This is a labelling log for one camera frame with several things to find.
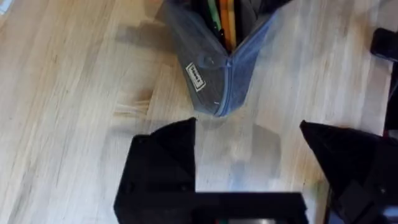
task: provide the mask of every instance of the black device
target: black device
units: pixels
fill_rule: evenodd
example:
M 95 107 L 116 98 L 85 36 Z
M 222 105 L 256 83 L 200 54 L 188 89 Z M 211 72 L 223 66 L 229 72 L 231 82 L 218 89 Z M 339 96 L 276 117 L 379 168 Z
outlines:
M 373 33 L 371 53 L 398 62 L 398 34 L 383 28 L 376 29 Z
M 383 28 L 376 29 L 373 33 L 371 53 L 394 62 L 384 129 L 386 132 L 396 130 L 398 129 L 398 118 L 396 116 L 398 113 L 398 33 Z
M 195 121 L 133 138 L 114 203 L 120 224 L 308 223 L 300 193 L 195 192 Z
M 395 139 L 305 121 L 300 128 L 330 184 L 325 223 L 398 223 Z

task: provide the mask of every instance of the zipper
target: zipper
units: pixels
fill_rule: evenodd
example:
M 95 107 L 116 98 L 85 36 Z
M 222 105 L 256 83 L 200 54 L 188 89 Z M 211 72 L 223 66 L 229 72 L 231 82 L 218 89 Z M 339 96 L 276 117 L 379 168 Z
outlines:
M 265 21 L 264 23 L 268 23 L 271 22 L 273 16 L 271 16 L 267 21 Z M 266 29 L 266 26 L 264 24 L 261 24 L 255 31 L 253 31 L 252 33 L 256 33 L 261 29 Z M 240 49 L 252 42 L 254 39 L 254 36 L 250 36 L 248 38 L 245 38 L 240 44 L 239 46 L 235 49 L 234 52 L 231 53 L 231 55 L 228 57 L 228 61 L 226 63 L 226 68 L 227 68 L 227 72 L 226 72 L 226 78 L 225 78 L 225 87 L 226 87 L 226 91 L 224 91 L 225 94 L 225 100 L 223 100 L 223 103 L 221 104 L 218 112 L 216 113 L 217 116 L 225 116 L 227 113 L 227 109 L 228 109 L 228 105 L 229 105 L 229 101 L 231 98 L 231 89 L 232 89 L 232 76 L 233 76 L 233 59 L 236 55 L 238 55 Z
M 228 61 L 226 63 L 226 74 L 225 74 L 225 79 L 224 79 L 224 96 L 225 98 L 223 99 L 220 108 L 218 108 L 218 111 L 216 113 L 216 116 L 225 116 L 226 110 L 228 108 L 229 104 L 229 99 L 231 98 L 231 88 L 232 88 L 232 59 L 228 58 Z

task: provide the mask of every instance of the wooden table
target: wooden table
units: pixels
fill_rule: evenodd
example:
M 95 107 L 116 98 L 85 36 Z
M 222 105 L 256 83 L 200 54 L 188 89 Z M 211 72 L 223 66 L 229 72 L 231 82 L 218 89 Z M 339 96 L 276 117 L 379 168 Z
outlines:
M 221 119 L 193 111 L 160 4 L 15 0 L 0 18 L 0 223 L 116 223 L 132 136 L 191 116 L 198 190 L 301 191 L 321 222 L 328 184 L 299 123 L 382 133 L 391 69 L 368 48 L 397 1 L 290 3 Z

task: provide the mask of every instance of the gray pencil case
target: gray pencil case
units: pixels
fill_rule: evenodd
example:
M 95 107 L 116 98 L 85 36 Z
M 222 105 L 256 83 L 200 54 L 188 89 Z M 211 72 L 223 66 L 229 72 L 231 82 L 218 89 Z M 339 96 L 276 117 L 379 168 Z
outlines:
M 259 11 L 251 31 L 231 54 L 213 35 L 201 15 L 191 10 L 189 1 L 164 2 L 167 24 L 195 110 L 226 116 L 242 106 L 274 12 L 286 2 L 270 6 L 275 9 Z M 252 15 L 241 17 L 246 20 Z

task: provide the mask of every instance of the wooden floor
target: wooden floor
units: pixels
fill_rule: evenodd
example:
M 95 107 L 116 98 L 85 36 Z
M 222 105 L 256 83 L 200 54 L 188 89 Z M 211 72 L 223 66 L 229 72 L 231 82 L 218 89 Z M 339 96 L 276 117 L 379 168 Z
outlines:
M 193 111 L 160 6 L 14 0 L 0 17 L 0 223 L 116 223 L 132 136 L 191 116 L 198 190 L 301 191 L 321 223 L 328 184 L 299 123 L 382 133 L 391 68 L 369 44 L 397 1 L 294 0 L 221 119 Z

